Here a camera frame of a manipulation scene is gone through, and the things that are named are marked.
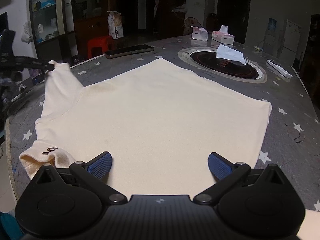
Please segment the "dark door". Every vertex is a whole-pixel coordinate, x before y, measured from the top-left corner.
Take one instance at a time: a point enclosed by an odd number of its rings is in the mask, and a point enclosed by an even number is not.
[[[217,18],[227,25],[235,41],[244,44],[247,34],[251,0],[218,0]]]
[[[154,9],[155,0],[146,0],[146,29],[147,32],[152,33],[155,27]]]
[[[122,15],[124,36],[138,31],[138,0],[117,0],[118,12]]]

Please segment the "red plastic stool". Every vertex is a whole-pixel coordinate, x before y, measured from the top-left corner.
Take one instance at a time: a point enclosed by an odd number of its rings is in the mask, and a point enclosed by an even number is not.
[[[92,49],[100,47],[102,49],[102,53],[105,51],[115,49],[115,42],[113,41],[112,36],[101,36],[97,38],[93,38],[88,40],[88,58],[92,58]]]

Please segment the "smartphone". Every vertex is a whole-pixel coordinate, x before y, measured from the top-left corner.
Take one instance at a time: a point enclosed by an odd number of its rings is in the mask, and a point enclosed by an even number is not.
[[[148,51],[154,51],[154,48],[146,44],[142,44],[121,49],[108,50],[104,53],[104,55],[106,56],[106,58],[110,59]]]

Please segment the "blue gripper pad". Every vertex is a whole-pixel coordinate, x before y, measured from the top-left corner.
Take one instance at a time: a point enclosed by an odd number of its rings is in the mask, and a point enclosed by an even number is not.
[[[232,173],[232,166],[234,164],[223,158],[221,155],[213,152],[209,154],[208,166],[211,173],[213,173],[219,180],[225,178]]]
[[[87,171],[97,177],[102,179],[111,169],[112,166],[112,156],[109,152],[103,152],[88,163]]]

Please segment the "tiled floor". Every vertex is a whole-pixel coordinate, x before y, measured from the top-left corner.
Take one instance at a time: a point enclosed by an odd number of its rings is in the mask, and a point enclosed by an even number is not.
[[[15,198],[10,185],[7,158],[4,155],[0,159],[0,211],[8,212],[15,207]]]

